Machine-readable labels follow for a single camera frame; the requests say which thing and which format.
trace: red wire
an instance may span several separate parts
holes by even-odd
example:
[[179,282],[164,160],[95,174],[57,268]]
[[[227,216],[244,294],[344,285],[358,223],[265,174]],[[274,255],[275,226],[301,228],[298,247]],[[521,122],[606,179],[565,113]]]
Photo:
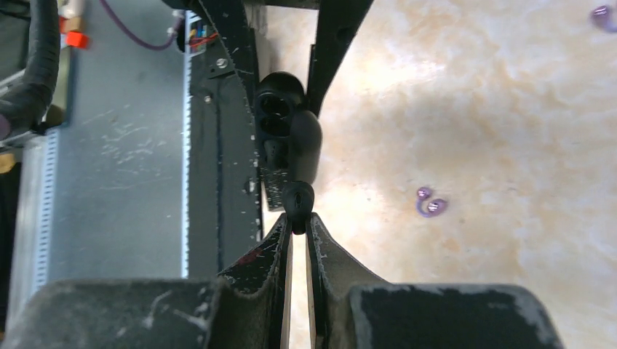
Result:
[[191,39],[188,41],[188,45],[190,47],[197,47],[197,46],[201,46],[203,44],[207,44],[208,42],[211,42],[212,40],[216,39],[216,36],[218,35],[218,33],[214,33],[208,37],[205,38],[199,38],[199,39]]

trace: purple barbell jewelry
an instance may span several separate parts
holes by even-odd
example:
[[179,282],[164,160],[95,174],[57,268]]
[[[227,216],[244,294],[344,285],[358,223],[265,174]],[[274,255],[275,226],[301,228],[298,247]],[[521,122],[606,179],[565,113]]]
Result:
[[422,217],[430,218],[435,217],[442,214],[446,207],[447,201],[442,198],[436,198],[429,202],[426,206],[426,211],[422,208],[422,204],[428,200],[433,195],[433,190],[428,187],[419,188],[416,191],[416,196],[418,197],[418,201],[415,203],[415,209]]
[[615,25],[610,18],[610,13],[612,11],[613,10],[607,5],[600,6],[592,11],[590,18],[598,28],[608,33],[617,33],[617,25]]

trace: bolt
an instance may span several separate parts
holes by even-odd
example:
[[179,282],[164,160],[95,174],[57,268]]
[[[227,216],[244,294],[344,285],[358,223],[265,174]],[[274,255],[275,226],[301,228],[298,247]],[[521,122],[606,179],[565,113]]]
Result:
[[225,58],[219,58],[216,60],[216,66],[220,69],[227,68],[227,60]]

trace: black hose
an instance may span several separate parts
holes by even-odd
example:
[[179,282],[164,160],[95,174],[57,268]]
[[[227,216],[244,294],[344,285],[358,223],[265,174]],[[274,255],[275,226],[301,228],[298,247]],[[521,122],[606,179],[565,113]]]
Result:
[[52,104],[60,59],[57,1],[31,0],[28,63],[20,82],[0,97],[0,140],[26,133]]

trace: marble surface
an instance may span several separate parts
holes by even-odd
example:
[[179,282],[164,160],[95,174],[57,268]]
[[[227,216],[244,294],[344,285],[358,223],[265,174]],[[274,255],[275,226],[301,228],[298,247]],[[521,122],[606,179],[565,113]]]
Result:
[[[617,348],[617,35],[591,0],[375,0],[325,100],[315,211],[392,282],[513,283],[568,348]],[[306,81],[312,11],[270,8]],[[416,214],[422,185],[446,198]],[[278,214],[266,213],[271,225]],[[295,243],[291,348],[309,347]]]

